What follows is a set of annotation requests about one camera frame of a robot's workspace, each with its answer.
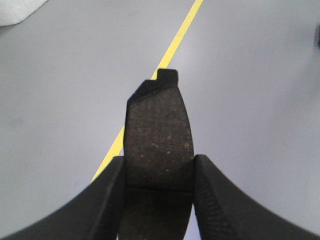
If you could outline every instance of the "yellow floor stripe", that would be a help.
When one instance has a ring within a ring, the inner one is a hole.
[[[173,38],[169,48],[166,50],[163,58],[161,59],[159,65],[155,69],[151,79],[155,80],[157,79],[157,70],[158,69],[166,69],[171,62],[171,59],[175,55],[182,39],[184,38],[189,26],[191,25],[192,21],[194,20],[203,0],[195,0],[189,13],[186,15],[180,29],[176,33],[175,37]],[[96,171],[93,179],[91,182],[93,182],[99,175],[100,173],[108,166],[110,161],[114,156],[118,156],[119,153],[121,152],[123,148],[123,141],[124,141],[124,131],[125,127],[123,126],[114,140],[112,146],[110,147],[109,151],[107,152],[106,156],[104,157],[101,165],[99,166],[98,170]]]

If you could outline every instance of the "white object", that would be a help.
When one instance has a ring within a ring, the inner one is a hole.
[[[47,0],[0,0],[0,26],[18,24]]]

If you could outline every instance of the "yellow line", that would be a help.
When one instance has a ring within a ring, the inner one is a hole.
[[[203,0],[195,0],[189,13],[186,15],[181,27],[179,28],[178,32],[176,33],[175,37],[173,38],[169,48],[166,50],[163,58],[161,59],[160,63],[158,64],[157,68],[155,69],[151,79],[155,80],[157,79],[157,70],[158,69],[165,69],[168,67],[169,63],[171,62],[171,59],[175,55],[182,39],[184,38],[188,28],[190,27],[192,21],[194,20]],[[100,173],[107,167],[107,165],[110,163],[112,158],[114,156],[118,156],[123,148],[123,141],[124,141],[124,131],[125,127],[123,126],[114,140],[112,146],[110,147],[109,151],[107,152],[106,156],[104,157],[101,165],[99,166],[98,170],[96,171],[93,179],[91,182],[93,182]]]

